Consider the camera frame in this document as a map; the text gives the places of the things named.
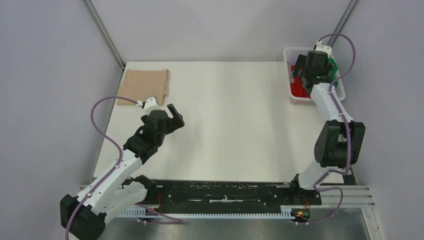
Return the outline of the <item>folded beige t shirt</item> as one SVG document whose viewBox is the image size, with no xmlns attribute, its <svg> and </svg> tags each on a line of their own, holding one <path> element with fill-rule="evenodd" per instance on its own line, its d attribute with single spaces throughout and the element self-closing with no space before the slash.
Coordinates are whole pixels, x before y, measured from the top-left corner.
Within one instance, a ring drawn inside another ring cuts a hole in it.
<svg viewBox="0 0 424 240">
<path fill-rule="evenodd" d="M 132 70 L 128 69 L 124 76 L 117 95 L 134 101 L 146 101 L 155 97 L 159 106 L 163 106 L 169 95 L 171 73 L 163 70 Z"/>
</svg>

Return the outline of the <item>white plastic laundry basket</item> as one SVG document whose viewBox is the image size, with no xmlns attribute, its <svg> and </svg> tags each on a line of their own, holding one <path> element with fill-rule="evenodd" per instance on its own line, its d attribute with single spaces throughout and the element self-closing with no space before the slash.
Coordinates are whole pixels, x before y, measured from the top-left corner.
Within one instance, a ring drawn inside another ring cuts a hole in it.
<svg viewBox="0 0 424 240">
<path fill-rule="evenodd" d="M 283 79 L 285 81 L 289 102 L 292 105 L 308 105 L 308 106 L 315 105 L 315 103 L 313 102 L 313 100 L 311 98 L 295 97 L 295 96 L 292 95 L 291 88 L 290 88 L 290 83 L 292 83 L 294 81 L 294 79 L 291 77 L 292 76 L 292 70 L 291 70 L 292 66 L 289 66 L 287 64 L 288 59 L 298 58 L 298 55 L 307 55 L 308 52 L 311 51 L 311 50 L 313 50 L 313 47 L 300 47 L 300 46 L 286 47 L 283 50 L 283 60 L 284 60 L 284 62 L 282 63 L 282 66 L 283 66 L 282 67 L 282 76 L 283 76 Z M 330 58 L 333 58 L 335 60 L 333 53 L 331 53 Z M 337 73 L 336 73 L 336 76 L 339 77 L 340 75 L 341 74 L 338 70 Z M 344 89 L 344 86 L 343 86 L 342 79 L 339 79 L 335 83 L 334 86 L 335 86 L 335 92 L 336 92 L 338 99 L 340 101 L 344 100 L 345 97 L 346 97 L 346 93 L 345 93 L 345 89 Z"/>
</svg>

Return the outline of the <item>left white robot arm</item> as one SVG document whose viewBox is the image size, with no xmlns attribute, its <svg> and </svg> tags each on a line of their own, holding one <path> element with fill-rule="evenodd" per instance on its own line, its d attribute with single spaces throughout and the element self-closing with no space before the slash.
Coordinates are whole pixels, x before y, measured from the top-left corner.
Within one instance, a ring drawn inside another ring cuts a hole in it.
<svg viewBox="0 0 424 240">
<path fill-rule="evenodd" d="M 157 153 L 165 136 L 184 127 L 183 116 L 170 103 L 172 116 L 156 107 L 144 107 L 143 125 L 120 147 L 118 159 L 95 181 L 76 196 L 65 195 L 60 201 L 60 221 L 65 239 L 97 240 L 108 223 L 138 202 L 153 203 L 157 190 L 150 185 L 133 181 L 127 188 L 120 186 L 147 160 Z"/>
</svg>

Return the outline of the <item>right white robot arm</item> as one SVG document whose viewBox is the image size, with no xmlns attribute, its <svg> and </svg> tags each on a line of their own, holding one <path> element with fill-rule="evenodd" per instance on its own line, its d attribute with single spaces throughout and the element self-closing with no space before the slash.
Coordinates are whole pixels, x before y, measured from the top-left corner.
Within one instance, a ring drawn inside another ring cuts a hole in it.
<svg viewBox="0 0 424 240">
<path fill-rule="evenodd" d="M 299 78 L 325 120 L 311 164 L 290 183 L 288 196 L 295 204 L 302 204 L 309 194 L 318 193 L 329 175 L 347 175 L 359 158 L 366 127 L 353 120 L 337 97 L 332 70 L 328 53 L 319 50 L 299 55 L 294 66 L 293 76 Z"/>
</svg>

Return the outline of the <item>red t shirt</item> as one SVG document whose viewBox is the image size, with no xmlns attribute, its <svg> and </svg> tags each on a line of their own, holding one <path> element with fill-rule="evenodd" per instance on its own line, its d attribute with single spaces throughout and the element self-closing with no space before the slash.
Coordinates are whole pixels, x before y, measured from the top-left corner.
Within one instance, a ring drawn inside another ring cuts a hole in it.
<svg viewBox="0 0 424 240">
<path fill-rule="evenodd" d="M 293 82 L 290 83 L 290 90 L 294 97 L 310 99 L 310 95 L 303 87 L 302 81 L 298 75 L 294 77 Z"/>
</svg>

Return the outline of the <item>aluminium corner post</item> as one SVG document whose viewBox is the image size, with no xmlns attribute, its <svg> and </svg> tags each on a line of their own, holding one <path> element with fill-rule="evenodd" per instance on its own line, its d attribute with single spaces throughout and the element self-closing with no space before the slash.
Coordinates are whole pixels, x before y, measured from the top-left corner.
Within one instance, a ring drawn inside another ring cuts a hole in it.
<svg viewBox="0 0 424 240">
<path fill-rule="evenodd" d="M 358 6 L 360 0 L 349 0 L 345 10 L 343 11 L 338 23 L 336 24 L 333 34 L 341 34 L 345 25 L 347 24 L 348 20 L 352 16 L 353 12 L 355 11 L 356 7 Z M 327 44 L 331 47 L 333 47 L 338 39 L 338 35 L 332 35 L 329 37 L 329 40 Z"/>
<path fill-rule="evenodd" d="M 114 60 L 116 61 L 119 68 L 123 71 L 126 67 L 126 64 L 120 55 L 111 35 L 109 34 L 100 14 L 98 13 L 92 0 L 82 0 L 82 3 L 85 5 L 89 16 L 93 20 L 97 30 L 99 31 L 101 37 L 103 38 L 105 44 L 107 45 L 110 53 L 112 54 Z"/>
</svg>

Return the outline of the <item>left aluminium corner post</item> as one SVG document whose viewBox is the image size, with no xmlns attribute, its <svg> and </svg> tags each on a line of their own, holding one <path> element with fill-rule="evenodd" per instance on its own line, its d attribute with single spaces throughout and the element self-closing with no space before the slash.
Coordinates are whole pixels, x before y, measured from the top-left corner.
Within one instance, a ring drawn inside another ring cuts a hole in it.
<svg viewBox="0 0 424 240">
<path fill-rule="evenodd" d="M 85 5 L 89 16 L 93 20 L 97 30 L 99 31 L 101 37 L 103 38 L 105 44 L 107 45 L 110 53 L 112 54 L 114 60 L 116 61 L 119 68 L 123 71 L 126 67 L 126 64 L 120 55 L 111 35 L 109 34 L 100 14 L 98 13 L 92 0 L 82 0 L 82 3 Z"/>
</svg>

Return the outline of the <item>right aluminium corner post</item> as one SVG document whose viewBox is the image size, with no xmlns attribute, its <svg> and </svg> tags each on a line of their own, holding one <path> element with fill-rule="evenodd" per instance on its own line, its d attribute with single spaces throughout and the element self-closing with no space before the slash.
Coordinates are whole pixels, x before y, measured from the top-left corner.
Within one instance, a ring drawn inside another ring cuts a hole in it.
<svg viewBox="0 0 424 240">
<path fill-rule="evenodd" d="M 336 24 L 333 34 L 341 34 L 345 25 L 347 24 L 348 20 L 352 16 L 353 12 L 355 11 L 356 7 L 358 6 L 360 0 L 349 0 L 345 10 L 343 11 L 338 23 Z M 338 39 L 338 35 L 332 35 L 329 37 L 329 40 L 327 44 L 331 47 L 333 47 Z"/>
</svg>

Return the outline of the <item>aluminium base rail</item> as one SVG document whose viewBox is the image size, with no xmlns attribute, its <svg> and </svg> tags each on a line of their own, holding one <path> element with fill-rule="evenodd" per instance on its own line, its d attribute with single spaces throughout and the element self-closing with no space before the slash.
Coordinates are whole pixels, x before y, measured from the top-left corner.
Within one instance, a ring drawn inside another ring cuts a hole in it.
<svg viewBox="0 0 424 240">
<path fill-rule="evenodd" d="M 123 185 L 120 189 L 126 189 L 129 185 Z M 355 208 L 361 206 L 373 206 L 369 189 L 359 185 L 326 185 L 319 192 L 322 203 L 320 205 L 306 206 L 324 206 Z"/>
</svg>

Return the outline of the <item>green t shirt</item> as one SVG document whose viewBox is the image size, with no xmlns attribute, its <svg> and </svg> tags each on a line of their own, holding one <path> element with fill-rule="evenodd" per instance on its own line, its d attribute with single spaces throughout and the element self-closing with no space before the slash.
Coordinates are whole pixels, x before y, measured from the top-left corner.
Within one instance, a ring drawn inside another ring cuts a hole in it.
<svg viewBox="0 0 424 240">
<path fill-rule="evenodd" d="M 336 73 L 339 70 L 338 65 L 336 64 L 336 61 L 331 57 L 328 59 L 328 62 L 333 66 L 331 70 L 331 81 L 334 81 L 337 78 Z"/>
</svg>

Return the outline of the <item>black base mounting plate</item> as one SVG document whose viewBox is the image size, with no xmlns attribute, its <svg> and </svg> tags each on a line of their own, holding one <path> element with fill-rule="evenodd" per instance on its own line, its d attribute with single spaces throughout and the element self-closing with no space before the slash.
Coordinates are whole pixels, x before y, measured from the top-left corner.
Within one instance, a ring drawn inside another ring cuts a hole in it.
<svg viewBox="0 0 424 240">
<path fill-rule="evenodd" d="M 321 195 L 291 182 L 154 179 L 145 206 L 163 214 L 277 214 L 282 206 L 321 205 Z"/>
</svg>

